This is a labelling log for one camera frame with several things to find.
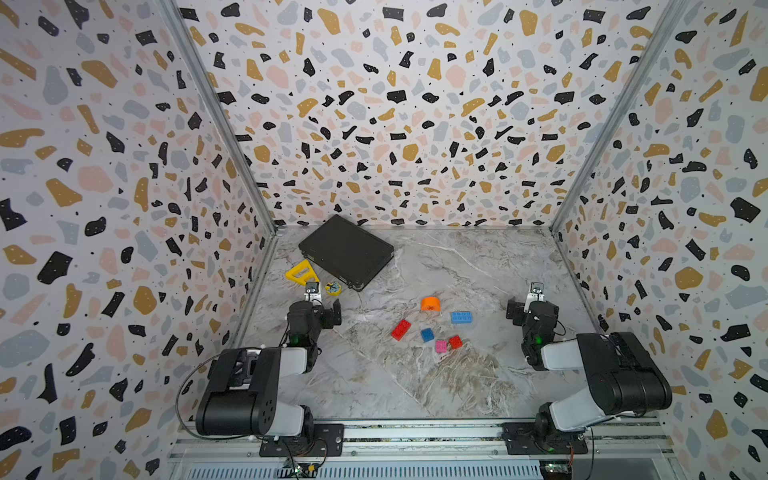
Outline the light blue long lego brick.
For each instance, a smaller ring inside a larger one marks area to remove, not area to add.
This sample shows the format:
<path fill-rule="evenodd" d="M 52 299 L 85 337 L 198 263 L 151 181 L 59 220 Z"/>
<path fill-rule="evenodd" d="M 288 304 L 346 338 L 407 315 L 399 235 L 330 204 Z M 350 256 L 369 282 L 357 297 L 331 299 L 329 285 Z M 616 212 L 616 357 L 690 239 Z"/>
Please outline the light blue long lego brick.
<path fill-rule="evenodd" d="M 468 311 L 454 311 L 450 313 L 450 320 L 455 325 L 466 325 L 473 322 L 473 315 Z"/>

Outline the red long lego brick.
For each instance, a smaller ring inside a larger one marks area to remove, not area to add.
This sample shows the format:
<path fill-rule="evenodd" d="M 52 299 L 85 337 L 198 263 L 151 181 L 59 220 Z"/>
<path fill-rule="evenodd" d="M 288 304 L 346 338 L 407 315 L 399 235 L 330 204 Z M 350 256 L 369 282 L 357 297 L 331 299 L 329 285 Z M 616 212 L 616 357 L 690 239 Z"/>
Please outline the red long lego brick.
<path fill-rule="evenodd" d="M 405 335 L 410 330 L 412 324 L 406 320 L 402 319 L 399 321 L 399 323 L 394 327 L 394 329 L 391 331 L 391 337 L 394 338 L 396 341 L 401 341 Z"/>

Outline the orange round lego piece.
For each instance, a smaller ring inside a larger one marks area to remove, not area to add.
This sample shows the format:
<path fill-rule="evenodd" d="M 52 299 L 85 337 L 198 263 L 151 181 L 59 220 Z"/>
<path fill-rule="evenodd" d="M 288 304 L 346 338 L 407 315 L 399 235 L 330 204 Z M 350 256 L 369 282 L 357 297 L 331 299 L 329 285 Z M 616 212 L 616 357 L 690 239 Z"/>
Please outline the orange round lego piece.
<path fill-rule="evenodd" d="M 421 300 L 420 310 L 422 312 L 441 312 L 441 301 L 435 296 L 424 297 Z"/>

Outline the dark blue square lego brick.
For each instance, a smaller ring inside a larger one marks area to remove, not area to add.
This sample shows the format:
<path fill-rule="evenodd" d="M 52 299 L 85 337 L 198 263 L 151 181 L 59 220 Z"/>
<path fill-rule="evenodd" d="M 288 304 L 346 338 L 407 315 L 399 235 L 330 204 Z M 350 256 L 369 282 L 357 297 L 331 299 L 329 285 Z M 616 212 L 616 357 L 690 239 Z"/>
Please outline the dark blue square lego brick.
<path fill-rule="evenodd" d="M 431 328 L 423 329 L 420 334 L 424 342 L 430 342 L 435 339 L 434 332 Z"/>

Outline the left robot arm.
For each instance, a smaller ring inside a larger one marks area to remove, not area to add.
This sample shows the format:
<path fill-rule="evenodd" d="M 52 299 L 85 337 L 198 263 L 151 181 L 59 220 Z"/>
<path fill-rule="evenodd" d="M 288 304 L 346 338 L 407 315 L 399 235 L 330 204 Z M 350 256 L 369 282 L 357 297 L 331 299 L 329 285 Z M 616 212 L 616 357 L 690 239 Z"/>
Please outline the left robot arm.
<path fill-rule="evenodd" d="M 308 440 L 314 435 L 309 407 L 278 399 L 281 380 L 309 373 L 322 353 L 322 331 L 342 324 L 341 303 L 293 303 L 283 339 L 273 347 L 226 349 L 213 360 L 194 416 L 196 433 L 220 437 Z"/>

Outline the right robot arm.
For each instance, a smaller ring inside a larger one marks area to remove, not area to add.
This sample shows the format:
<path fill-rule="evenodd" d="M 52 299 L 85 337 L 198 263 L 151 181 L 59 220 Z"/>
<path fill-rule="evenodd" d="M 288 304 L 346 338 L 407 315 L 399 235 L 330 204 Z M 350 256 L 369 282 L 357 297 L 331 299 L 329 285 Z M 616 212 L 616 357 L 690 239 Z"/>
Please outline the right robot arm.
<path fill-rule="evenodd" d="M 586 386 L 539 407 L 531 423 L 507 423 L 505 435 L 544 453 L 586 452 L 583 434 L 623 415 L 642 417 L 669 408 L 672 388 L 632 332 L 578 333 L 557 341 L 559 307 L 532 292 L 511 300 L 506 318 L 522 329 L 521 350 L 536 371 L 578 370 Z"/>

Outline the small yellow round piece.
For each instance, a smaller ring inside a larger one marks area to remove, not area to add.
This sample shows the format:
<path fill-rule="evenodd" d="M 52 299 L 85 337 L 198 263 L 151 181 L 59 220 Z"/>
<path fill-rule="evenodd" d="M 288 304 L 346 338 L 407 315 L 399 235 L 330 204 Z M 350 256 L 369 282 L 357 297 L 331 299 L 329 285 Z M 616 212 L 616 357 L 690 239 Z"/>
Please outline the small yellow round piece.
<path fill-rule="evenodd" d="M 338 297 L 342 293 L 342 286 L 338 282 L 328 282 L 325 285 L 325 290 L 328 295 Z"/>

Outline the yellow triangle piece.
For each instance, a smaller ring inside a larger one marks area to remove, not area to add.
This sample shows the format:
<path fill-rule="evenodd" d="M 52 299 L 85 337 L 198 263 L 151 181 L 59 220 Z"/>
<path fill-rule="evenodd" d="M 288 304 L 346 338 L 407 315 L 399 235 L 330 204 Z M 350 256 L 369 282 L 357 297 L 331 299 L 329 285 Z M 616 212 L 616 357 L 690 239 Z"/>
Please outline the yellow triangle piece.
<path fill-rule="evenodd" d="M 298 285 L 306 286 L 308 283 L 319 283 L 319 277 L 311 263 L 304 259 L 285 273 L 285 278 Z"/>

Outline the black flat case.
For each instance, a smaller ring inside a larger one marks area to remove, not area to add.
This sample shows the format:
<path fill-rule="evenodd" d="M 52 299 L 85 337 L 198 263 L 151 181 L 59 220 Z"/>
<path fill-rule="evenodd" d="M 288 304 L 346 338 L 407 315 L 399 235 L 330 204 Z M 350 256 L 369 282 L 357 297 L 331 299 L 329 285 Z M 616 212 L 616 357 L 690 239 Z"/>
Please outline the black flat case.
<path fill-rule="evenodd" d="M 393 245 L 340 215 L 328 219 L 298 248 L 307 260 L 357 292 L 395 255 Z"/>

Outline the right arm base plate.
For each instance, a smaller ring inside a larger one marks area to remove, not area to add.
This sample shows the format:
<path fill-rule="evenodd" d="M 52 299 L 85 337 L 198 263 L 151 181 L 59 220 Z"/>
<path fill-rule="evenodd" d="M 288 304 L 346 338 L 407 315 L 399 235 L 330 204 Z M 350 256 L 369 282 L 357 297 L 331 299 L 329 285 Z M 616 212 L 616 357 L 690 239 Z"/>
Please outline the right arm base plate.
<path fill-rule="evenodd" d="M 585 455 L 588 446 L 579 432 L 545 432 L 533 422 L 508 422 L 501 425 L 508 455 Z"/>

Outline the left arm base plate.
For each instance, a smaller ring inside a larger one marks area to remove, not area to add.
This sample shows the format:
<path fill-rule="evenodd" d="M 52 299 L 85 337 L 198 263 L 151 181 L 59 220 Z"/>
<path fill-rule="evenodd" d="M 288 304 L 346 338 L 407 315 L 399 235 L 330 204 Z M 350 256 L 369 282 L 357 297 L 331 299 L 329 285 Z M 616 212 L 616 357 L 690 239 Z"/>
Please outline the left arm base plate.
<path fill-rule="evenodd" d="M 340 457 L 343 450 L 345 426 L 343 423 L 315 423 L 293 437 L 266 439 L 259 450 L 262 458 L 278 458 L 292 455 L 294 458 Z"/>

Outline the aluminium rail frame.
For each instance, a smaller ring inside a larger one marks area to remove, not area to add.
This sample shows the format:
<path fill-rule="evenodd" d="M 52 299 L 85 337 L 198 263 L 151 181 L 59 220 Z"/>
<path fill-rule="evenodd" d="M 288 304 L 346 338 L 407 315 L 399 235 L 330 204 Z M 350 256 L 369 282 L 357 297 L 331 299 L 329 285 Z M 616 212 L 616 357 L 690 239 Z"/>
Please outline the aluminium rail frame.
<path fill-rule="evenodd" d="M 654 418 L 603 423 L 560 453 L 526 445 L 520 419 L 320 420 L 307 450 L 181 436 L 170 479 L 682 479 Z"/>

